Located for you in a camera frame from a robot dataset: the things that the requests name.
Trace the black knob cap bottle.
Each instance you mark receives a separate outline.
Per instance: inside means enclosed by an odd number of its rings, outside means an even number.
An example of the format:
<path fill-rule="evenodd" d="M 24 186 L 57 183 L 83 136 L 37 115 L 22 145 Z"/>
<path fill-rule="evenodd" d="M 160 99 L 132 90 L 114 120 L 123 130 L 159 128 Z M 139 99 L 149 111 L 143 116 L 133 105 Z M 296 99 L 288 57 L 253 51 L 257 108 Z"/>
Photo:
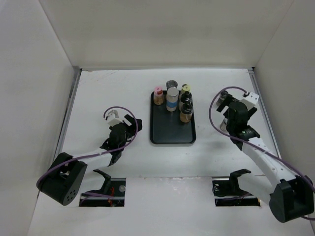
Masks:
<path fill-rule="evenodd" d="M 188 123 L 191 121 L 192 115 L 193 105 L 191 103 L 183 104 L 180 111 L 180 121 L 183 123 Z"/>

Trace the pink cap spice bottle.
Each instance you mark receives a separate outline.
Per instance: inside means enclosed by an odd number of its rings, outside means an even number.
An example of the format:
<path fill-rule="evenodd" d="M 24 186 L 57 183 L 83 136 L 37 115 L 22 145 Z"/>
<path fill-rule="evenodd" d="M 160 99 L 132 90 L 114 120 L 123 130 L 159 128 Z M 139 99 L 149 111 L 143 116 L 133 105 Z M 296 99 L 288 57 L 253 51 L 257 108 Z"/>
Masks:
<path fill-rule="evenodd" d="M 163 89 L 161 86 L 154 88 L 153 102 L 155 105 L 162 105 L 164 103 Z"/>

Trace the yellow cap spice bottle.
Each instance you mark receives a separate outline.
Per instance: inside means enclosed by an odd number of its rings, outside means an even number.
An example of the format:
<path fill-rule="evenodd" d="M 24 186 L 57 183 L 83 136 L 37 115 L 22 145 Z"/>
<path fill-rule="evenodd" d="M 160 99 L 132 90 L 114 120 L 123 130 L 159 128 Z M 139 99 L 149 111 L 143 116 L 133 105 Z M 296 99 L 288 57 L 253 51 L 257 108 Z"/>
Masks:
<path fill-rule="evenodd" d="M 182 88 L 181 88 L 181 93 L 185 93 L 185 92 L 190 92 L 190 85 L 188 84 L 183 84 Z"/>

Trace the silver lid blue label jar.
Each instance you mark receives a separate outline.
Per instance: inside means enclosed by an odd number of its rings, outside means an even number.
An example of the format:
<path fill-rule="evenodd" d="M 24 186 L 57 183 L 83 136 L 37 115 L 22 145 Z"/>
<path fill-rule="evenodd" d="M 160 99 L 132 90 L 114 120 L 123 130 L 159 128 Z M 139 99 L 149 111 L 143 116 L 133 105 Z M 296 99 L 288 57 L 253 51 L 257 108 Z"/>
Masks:
<path fill-rule="evenodd" d="M 166 108 L 170 112 L 177 109 L 179 91 L 176 87 L 171 87 L 167 90 L 166 94 Z"/>

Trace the black cap spice bottle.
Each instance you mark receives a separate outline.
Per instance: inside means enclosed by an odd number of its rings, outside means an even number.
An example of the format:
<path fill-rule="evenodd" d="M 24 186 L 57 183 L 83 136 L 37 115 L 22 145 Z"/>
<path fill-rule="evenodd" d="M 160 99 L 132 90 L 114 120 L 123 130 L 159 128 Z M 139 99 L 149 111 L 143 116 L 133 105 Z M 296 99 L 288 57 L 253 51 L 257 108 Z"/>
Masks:
<path fill-rule="evenodd" d="M 185 103 L 191 104 L 192 101 L 192 95 L 189 91 L 185 91 L 182 93 L 180 100 L 179 100 L 179 106 L 182 107 Z"/>

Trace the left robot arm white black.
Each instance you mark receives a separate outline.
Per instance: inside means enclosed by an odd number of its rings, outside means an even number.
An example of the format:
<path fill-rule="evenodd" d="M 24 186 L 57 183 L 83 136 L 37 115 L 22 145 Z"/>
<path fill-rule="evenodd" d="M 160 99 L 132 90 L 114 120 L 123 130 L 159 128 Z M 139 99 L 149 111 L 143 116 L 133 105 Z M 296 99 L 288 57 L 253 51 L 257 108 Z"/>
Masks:
<path fill-rule="evenodd" d="M 109 137 L 95 151 L 81 156 L 72 156 L 66 152 L 58 154 L 50 168 L 36 183 L 38 190 L 63 206 L 70 204 L 77 196 L 88 164 L 100 161 L 106 167 L 114 165 L 122 152 L 142 130 L 142 120 L 126 114 L 119 118 L 111 110 L 104 119 L 109 125 Z"/>

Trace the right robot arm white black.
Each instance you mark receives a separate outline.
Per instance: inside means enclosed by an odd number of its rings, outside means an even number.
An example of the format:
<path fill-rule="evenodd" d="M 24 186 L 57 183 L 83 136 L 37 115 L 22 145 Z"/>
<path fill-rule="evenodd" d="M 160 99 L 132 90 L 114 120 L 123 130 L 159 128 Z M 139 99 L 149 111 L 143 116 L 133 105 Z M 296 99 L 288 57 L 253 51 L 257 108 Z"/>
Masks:
<path fill-rule="evenodd" d="M 232 143 L 247 155 L 265 175 L 258 179 L 250 170 L 230 173 L 223 189 L 216 196 L 242 196 L 251 193 L 269 205 L 274 217 L 281 223 L 305 217 L 315 210 L 314 187 L 311 180 L 288 167 L 270 153 L 259 133 L 248 121 L 257 111 L 259 96 L 253 92 L 238 100 L 223 91 L 218 99 L 218 112 L 224 112 L 223 124 Z"/>

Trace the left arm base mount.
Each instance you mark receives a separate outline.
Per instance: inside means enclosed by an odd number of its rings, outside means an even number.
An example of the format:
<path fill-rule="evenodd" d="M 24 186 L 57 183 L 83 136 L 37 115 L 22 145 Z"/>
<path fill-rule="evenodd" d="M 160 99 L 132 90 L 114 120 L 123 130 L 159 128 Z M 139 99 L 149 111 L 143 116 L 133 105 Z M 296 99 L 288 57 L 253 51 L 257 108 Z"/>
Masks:
<path fill-rule="evenodd" d="M 98 190 L 89 190 L 80 196 L 79 207 L 124 207 L 126 178 L 111 178 L 107 173 L 95 169 L 104 178 Z"/>

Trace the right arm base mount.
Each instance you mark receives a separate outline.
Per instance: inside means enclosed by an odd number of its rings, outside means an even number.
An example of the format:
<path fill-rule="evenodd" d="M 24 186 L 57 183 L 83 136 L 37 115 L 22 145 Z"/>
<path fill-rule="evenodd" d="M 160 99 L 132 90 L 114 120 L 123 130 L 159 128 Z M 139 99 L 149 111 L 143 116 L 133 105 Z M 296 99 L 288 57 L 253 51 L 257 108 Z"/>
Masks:
<path fill-rule="evenodd" d="M 212 180 L 212 192 L 216 207 L 260 207 L 260 201 L 252 194 L 241 190 L 238 178 L 251 171 L 241 169 L 232 172 L 228 178 Z"/>

